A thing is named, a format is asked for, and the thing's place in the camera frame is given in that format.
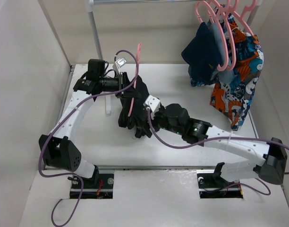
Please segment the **black trousers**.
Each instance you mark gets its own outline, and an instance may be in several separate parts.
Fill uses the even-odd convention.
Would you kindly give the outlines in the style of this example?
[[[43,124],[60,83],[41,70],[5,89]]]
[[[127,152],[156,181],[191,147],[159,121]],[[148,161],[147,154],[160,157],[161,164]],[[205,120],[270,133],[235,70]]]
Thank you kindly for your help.
[[[118,125],[121,128],[135,129],[135,137],[151,137],[152,132],[147,120],[147,111],[144,102],[149,96],[146,84],[140,76],[137,77],[136,87],[124,91],[120,99],[122,110],[119,114]]]

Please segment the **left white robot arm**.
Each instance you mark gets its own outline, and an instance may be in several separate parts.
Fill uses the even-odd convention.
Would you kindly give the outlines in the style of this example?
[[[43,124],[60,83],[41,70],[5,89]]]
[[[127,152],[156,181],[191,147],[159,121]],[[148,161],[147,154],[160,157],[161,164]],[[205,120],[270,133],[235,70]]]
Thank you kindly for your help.
[[[40,149],[44,151],[45,165],[67,170],[83,178],[87,187],[93,188],[99,182],[99,169],[88,163],[74,145],[79,127],[97,95],[112,93],[120,99],[139,98],[140,94],[130,85],[126,72],[120,68],[126,64],[120,58],[113,64],[115,76],[105,75],[105,61],[90,59],[88,70],[79,78],[74,87],[67,109],[49,135],[39,139]]]

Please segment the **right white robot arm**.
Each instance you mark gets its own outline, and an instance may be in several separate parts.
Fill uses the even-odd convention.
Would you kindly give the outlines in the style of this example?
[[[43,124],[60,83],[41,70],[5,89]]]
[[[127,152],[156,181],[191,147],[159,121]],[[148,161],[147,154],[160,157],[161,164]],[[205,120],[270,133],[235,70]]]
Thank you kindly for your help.
[[[150,123],[155,130],[164,129],[181,136],[188,145],[215,148],[244,158],[244,161],[220,162],[212,174],[212,182],[223,186],[227,182],[259,178],[267,183],[283,183],[287,152],[278,138],[258,141],[236,137],[208,122],[191,118],[179,104],[151,108]]]

